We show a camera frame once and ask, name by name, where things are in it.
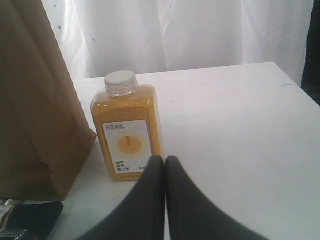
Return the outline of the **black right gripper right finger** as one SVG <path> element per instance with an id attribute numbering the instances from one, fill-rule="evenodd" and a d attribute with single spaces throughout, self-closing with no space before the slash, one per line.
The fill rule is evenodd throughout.
<path id="1" fill-rule="evenodd" d="M 172 240 L 264 240 L 213 204 L 179 159 L 165 161 L 166 205 Z"/>

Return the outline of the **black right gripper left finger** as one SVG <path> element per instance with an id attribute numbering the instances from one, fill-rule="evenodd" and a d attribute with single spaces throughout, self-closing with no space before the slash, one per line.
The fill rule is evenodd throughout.
<path id="1" fill-rule="evenodd" d="M 136 185 L 119 206 L 80 240 L 163 240 L 165 233 L 165 166 L 150 157 Z"/>

